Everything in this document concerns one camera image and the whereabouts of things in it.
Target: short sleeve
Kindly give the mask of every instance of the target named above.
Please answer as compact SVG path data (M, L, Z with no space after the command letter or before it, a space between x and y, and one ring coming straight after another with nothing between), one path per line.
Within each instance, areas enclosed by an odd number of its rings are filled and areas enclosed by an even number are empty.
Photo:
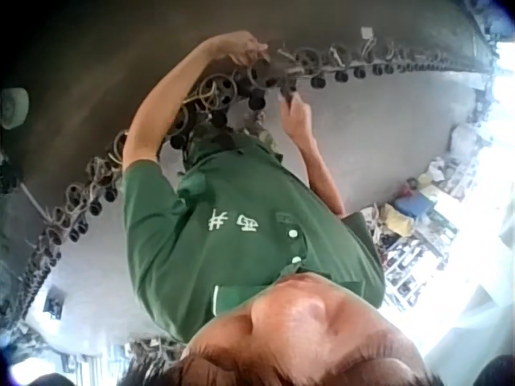
M171 255L185 205L161 167L148 160L134 162L124 171L122 191L130 279L139 294L153 263Z
M356 213L352 213L350 216L344 217L342 219L342 223L344 223L352 233L354 233L356 238L366 247L367 252L370 253L374 260L380 265L381 259L377 253L376 246L373 243L369 230L367 229L367 223L363 214L358 211Z

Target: bright light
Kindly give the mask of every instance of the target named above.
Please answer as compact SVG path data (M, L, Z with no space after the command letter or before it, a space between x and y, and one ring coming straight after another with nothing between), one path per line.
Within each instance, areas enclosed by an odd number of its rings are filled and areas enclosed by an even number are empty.
M56 372L56 366L40 358L29 358L15 364L10 373L19 384L29 384L36 378Z

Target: man's left hand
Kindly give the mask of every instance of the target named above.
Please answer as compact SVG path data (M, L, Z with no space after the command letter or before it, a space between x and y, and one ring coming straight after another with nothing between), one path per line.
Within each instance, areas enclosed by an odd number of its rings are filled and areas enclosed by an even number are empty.
M267 44L259 43L248 31L236 31L214 36L206 41L213 59L229 56L234 63L250 66L259 58L267 58Z

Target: green shirt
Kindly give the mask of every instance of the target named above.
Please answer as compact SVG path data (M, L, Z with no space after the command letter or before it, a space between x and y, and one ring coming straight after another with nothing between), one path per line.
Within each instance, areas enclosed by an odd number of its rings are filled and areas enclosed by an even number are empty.
M229 137L232 150L197 146L177 192L154 162L124 173L130 278L152 319L187 342L282 274L307 271L379 307L384 274L361 214L340 221L259 141Z

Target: person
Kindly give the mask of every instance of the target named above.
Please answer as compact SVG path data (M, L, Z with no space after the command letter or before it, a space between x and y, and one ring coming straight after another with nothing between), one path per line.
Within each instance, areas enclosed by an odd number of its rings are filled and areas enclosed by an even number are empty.
M194 129L178 189L163 176L156 153L208 63L248 66L266 49L247 31L204 41L134 116L122 163L130 278L154 322L187 346L170 368L146 361L119 384L441 384L377 311L379 256L362 215L345 210L299 94L281 102L282 125L309 187L259 122Z

